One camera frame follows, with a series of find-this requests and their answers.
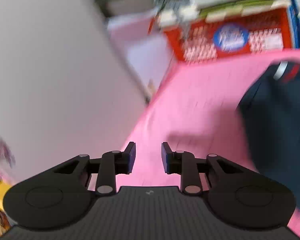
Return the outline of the red plastic crate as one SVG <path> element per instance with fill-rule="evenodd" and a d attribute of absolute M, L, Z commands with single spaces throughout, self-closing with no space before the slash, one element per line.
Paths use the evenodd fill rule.
<path fill-rule="evenodd" d="M 189 63 L 294 47 L 285 8 L 212 23 L 198 20 L 189 31 L 169 27 L 163 32 L 175 58 Z"/>

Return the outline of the pink towel table cover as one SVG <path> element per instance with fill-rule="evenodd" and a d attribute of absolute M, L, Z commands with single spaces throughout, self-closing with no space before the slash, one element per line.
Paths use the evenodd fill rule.
<path fill-rule="evenodd" d="M 136 144 L 136 160 L 131 174 L 117 176 L 117 185 L 179 185 L 178 175 L 164 172 L 163 142 L 197 158 L 214 153 L 254 170 L 236 108 L 271 63 L 285 60 L 300 61 L 300 50 L 175 65 L 128 137 Z"/>

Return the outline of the navy and white jacket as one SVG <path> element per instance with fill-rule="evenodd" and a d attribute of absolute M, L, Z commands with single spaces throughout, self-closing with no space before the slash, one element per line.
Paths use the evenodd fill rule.
<path fill-rule="evenodd" d="M 275 62 L 238 104 L 257 170 L 286 185 L 300 209 L 300 62 Z"/>

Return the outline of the white board panel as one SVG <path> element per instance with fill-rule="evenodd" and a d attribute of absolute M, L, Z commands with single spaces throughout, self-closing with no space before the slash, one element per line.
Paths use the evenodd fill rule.
<path fill-rule="evenodd" d="M 0 161 L 21 181 L 119 150 L 145 94 L 93 0 L 0 0 Z"/>

